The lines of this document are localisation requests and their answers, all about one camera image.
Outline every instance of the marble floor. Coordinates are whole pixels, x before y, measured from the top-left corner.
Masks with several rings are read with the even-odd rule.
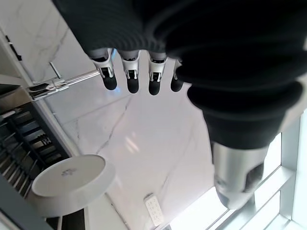
[[[94,70],[50,0],[1,0],[0,27],[7,34],[33,82]],[[213,185],[206,124],[187,99],[188,85],[170,90],[174,61],[168,60],[161,90],[148,93],[148,57],[141,53],[140,90],[131,95],[119,55],[114,59],[118,87],[105,89],[100,76],[45,99],[62,129],[82,154],[99,154],[117,170],[108,193],[131,230],[153,230],[143,203],[155,193],[165,222],[161,229]],[[306,85],[307,77],[301,81]],[[307,107],[307,93],[289,111],[281,129]]]

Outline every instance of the window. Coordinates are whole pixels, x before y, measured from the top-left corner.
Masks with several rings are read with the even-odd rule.
[[[284,210],[292,212],[300,126],[298,119],[282,134],[277,135],[270,144],[264,161],[262,181],[253,199],[244,207],[237,211],[228,210],[220,203],[215,187],[212,187],[171,221],[168,228],[170,230],[264,230],[270,227],[276,230],[284,229],[290,223],[288,220],[292,216],[284,217],[282,214]]]

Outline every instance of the dish rack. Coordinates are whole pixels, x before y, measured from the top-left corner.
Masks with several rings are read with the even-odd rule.
[[[0,116],[0,173],[23,199],[44,169],[68,157],[32,103]],[[84,220],[83,210],[61,218],[61,229],[85,229],[76,219]],[[58,229],[58,221],[46,219],[53,229]]]

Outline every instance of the white round tray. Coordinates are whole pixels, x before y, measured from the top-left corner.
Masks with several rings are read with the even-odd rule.
[[[114,178],[114,166],[103,157],[72,157],[42,171],[33,181],[28,200],[43,217],[68,215],[106,192]]]

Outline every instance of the robotic hand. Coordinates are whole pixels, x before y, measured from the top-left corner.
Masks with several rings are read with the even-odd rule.
[[[242,207],[261,180],[269,144],[300,98],[307,71],[305,0],[53,0],[108,89],[116,87],[107,48],[122,57],[138,89],[138,50],[150,52],[151,94],[166,57],[180,59],[171,83],[191,83],[212,147],[214,183],[228,208]]]

